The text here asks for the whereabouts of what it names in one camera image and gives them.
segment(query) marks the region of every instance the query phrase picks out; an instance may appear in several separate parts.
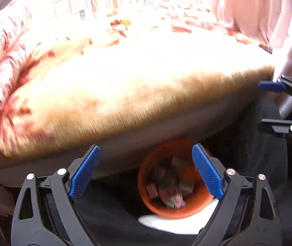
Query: red pattern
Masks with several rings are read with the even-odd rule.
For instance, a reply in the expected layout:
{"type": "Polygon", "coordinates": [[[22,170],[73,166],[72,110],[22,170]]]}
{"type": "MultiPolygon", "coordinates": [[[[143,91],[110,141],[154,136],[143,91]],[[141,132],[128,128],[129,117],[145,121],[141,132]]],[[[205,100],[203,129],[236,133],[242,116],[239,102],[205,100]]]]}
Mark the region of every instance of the red pattern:
{"type": "Polygon", "coordinates": [[[212,23],[209,23],[209,22],[202,22],[201,23],[201,28],[211,31],[211,30],[215,29],[215,26],[212,23]]]}
{"type": "Polygon", "coordinates": [[[6,51],[7,48],[8,48],[8,46],[9,46],[8,34],[7,34],[7,32],[4,29],[3,29],[3,31],[4,31],[4,36],[3,36],[3,38],[4,38],[3,51],[6,51]]]}
{"type": "Polygon", "coordinates": [[[18,88],[22,87],[24,84],[27,84],[30,81],[29,78],[29,73],[31,71],[32,68],[34,68],[35,66],[37,66],[40,61],[41,61],[42,57],[36,60],[33,60],[26,68],[25,70],[21,73],[16,86],[14,88],[14,91],[17,90],[18,88]]]}
{"type": "Polygon", "coordinates": [[[14,82],[15,82],[14,78],[11,77],[8,79],[8,82],[5,83],[4,88],[3,88],[4,97],[8,97],[10,95],[14,87],[14,82]]]}
{"type": "Polygon", "coordinates": [[[17,24],[16,24],[16,22],[12,19],[12,17],[9,17],[9,19],[12,21],[14,27],[17,27],[17,24]]]}
{"type": "Polygon", "coordinates": [[[25,10],[27,11],[27,13],[29,14],[29,17],[28,18],[32,18],[32,14],[31,12],[25,7],[25,10]]]}
{"type": "Polygon", "coordinates": [[[7,158],[2,149],[5,144],[15,149],[19,147],[19,140],[21,139],[37,141],[54,140],[54,137],[46,131],[35,129],[34,123],[31,120],[20,121],[18,124],[14,124],[14,118],[32,114],[31,109],[26,107],[27,102],[28,100],[26,99],[18,106],[19,97],[11,97],[0,112],[0,159],[7,158]]]}
{"type": "Polygon", "coordinates": [[[186,27],[181,27],[181,26],[172,26],[172,31],[173,32],[187,32],[187,33],[192,33],[191,29],[186,28],[186,27]]]}
{"type": "Polygon", "coordinates": [[[55,53],[52,50],[48,51],[47,54],[49,57],[55,57],[55,53]]]}

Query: blue gripper jaw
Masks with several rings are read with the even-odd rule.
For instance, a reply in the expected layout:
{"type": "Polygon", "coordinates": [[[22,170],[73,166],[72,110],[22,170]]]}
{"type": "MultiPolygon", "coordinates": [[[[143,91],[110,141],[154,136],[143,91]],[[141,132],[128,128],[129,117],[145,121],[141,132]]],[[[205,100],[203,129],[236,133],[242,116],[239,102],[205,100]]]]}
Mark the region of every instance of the blue gripper jaw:
{"type": "Polygon", "coordinates": [[[281,92],[286,90],[286,86],[282,82],[260,81],[258,89],[261,91],[281,92]]]}
{"type": "Polygon", "coordinates": [[[71,199],[82,196],[92,173],[96,170],[100,159],[100,151],[98,146],[91,146],[83,158],[78,158],[68,168],[68,171],[73,170],[75,173],[71,178],[70,191],[68,193],[71,199]]]}
{"type": "Polygon", "coordinates": [[[193,146],[192,157],[210,194],[221,200],[224,196],[222,179],[225,167],[218,159],[210,157],[201,144],[193,146]]]}

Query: bolt head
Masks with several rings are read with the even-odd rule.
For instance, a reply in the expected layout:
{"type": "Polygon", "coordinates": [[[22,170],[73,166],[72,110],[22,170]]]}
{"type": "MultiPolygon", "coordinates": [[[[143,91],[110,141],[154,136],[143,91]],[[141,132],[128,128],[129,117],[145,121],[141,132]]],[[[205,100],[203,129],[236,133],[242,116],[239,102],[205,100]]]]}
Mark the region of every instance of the bolt head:
{"type": "Polygon", "coordinates": [[[66,173],[66,169],[65,168],[60,168],[57,171],[57,174],[60,175],[60,176],[64,175],[65,173],[66,173]]]}
{"type": "Polygon", "coordinates": [[[236,171],[234,169],[232,169],[232,168],[228,168],[227,169],[227,174],[233,176],[233,175],[236,174],[236,171]]]}
{"type": "Polygon", "coordinates": [[[33,179],[34,178],[34,174],[33,173],[30,173],[30,174],[28,174],[27,176],[26,176],[26,179],[27,180],[31,180],[31,179],[33,179]]]}
{"type": "Polygon", "coordinates": [[[265,180],[266,179],[266,176],[264,174],[259,174],[258,177],[259,177],[260,180],[265,180]]]}

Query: orange bucket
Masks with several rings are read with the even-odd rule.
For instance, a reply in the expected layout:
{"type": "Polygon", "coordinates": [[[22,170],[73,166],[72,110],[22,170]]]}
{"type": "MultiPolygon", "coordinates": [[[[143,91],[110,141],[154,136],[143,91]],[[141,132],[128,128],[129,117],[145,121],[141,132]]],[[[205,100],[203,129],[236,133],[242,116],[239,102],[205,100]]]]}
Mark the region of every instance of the orange bucket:
{"type": "Polygon", "coordinates": [[[191,160],[192,147],[195,144],[194,141],[183,139],[168,141],[157,146],[141,165],[138,173],[138,189],[143,202],[153,213],[168,219],[186,218],[201,211],[212,200],[213,196],[209,193],[198,172],[199,180],[196,181],[191,196],[185,199],[186,206],[183,208],[172,209],[166,207],[162,202],[151,200],[146,190],[146,186],[149,183],[149,174],[156,164],[174,155],[182,159],[191,160]]]}

